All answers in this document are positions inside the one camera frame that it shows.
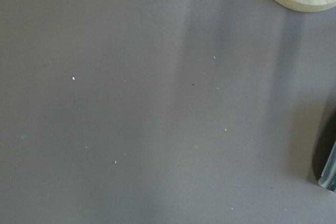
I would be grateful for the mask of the steel ice scoop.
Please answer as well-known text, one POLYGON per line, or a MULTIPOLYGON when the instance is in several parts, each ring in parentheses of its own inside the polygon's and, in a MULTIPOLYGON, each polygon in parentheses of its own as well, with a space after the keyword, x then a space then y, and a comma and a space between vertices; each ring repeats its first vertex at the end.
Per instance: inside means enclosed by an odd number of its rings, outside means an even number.
POLYGON ((332 192, 335 192, 335 144, 331 149, 330 155, 318 180, 318 184, 332 192))

